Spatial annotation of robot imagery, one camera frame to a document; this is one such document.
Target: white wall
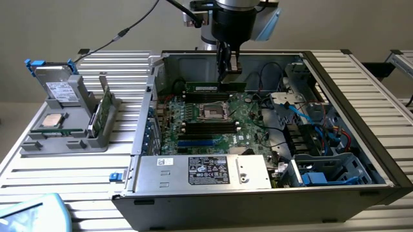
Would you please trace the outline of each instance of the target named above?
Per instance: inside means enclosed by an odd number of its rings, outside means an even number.
[[[40,102],[27,58],[66,61],[80,48],[96,48],[147,11],[154,0],[1,0],[0,99]],[[270,41],[243,49],[341,49],[362,61],[382,61],[390,49],[413,49],[413,0],[281,0],[281,22]],[[111,50],[194,49],[199,31],[164,0]],[[408,97],[413,81],[388,81]]]

